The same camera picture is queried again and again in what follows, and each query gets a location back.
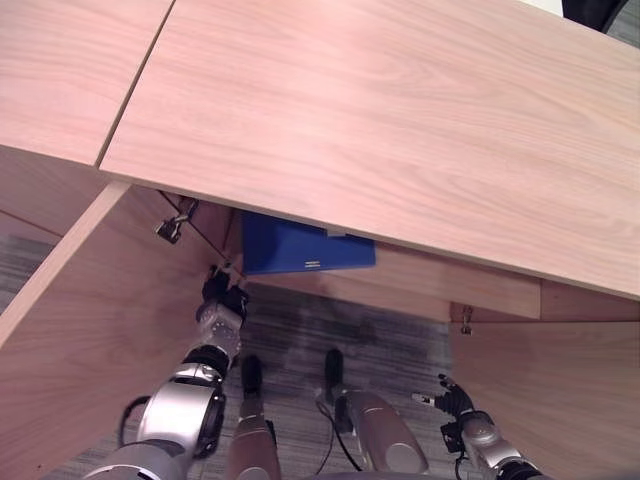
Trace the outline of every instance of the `blue folder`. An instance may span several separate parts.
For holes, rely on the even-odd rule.
[[[327,230],[253,212],[242,212],[243,270],[306,272],[376,264],[373,240],[329,235]]]

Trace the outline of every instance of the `light wood surface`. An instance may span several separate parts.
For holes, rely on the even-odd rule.
[[[0,172],[0,211],[56,236],[108,183],[95,168],[1,145]]]
[[[640,298],[639,64],[510,0],[182,0],[101,169]]]
[[[170,5],[0,2],[0,145],[93,165]]]
[[[540,318],[538,279],[381,243],[376,245],[376,265],[372,268],[247,278],[443,321],[449,321],[448,302],[452,301],[529,319]],[[442,306],[434,309],[437,318],[429,311],[431,305]]]
[[[640,323],[458,327],[453,378],[544,473],[638,478]]]
[[[48,243],[55,245],[60,241],[59,235],[42,230],[35,225],[20,220],[16,217],[0,212],[0,235],[27,238],[36,242]]]
[[[191,227],[153,233],[173,208],[112,183],[0,317],[2,478],[35,479],[92,446],[194,341],[220,258]]]
[[[547,280],[541,287],[544,322],[640,322],[640,302]]]

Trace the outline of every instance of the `metal hinge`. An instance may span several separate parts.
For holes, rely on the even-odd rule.
[[[462,309],[462,328],[460,332],[463,335],[471,335],[471,315],[473,315],[473,307],[465,305]]]
[[[178,215],[162,222],[155,229],[156,233],[167,242],[175,244],[180,240],[182,224],[191,220],[200,202],[195,198],[182,197],[178,204]]]

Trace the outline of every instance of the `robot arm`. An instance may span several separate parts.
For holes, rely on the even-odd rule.
[[[439,377],[440,385],[447,389],[444,395],[427,397],[414,393],[412,398],[455,417],[455,422],[441,428],[450,453],[466,452],[485,480],[553,480],[540,473],[501,435],[489,414],[474,408],[460,386],[445,375]]]
[[[150,398],[136,441],[109,455],[88,480],[184,480],[195,459],[215,452],[224,418],[223,381],[240,351],[248,296],[213,269],[196,313],[196,345]]]

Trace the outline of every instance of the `gray carpet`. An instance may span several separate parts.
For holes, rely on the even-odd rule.
[[[640,0],[627,2],[607,34],[640,48]]]

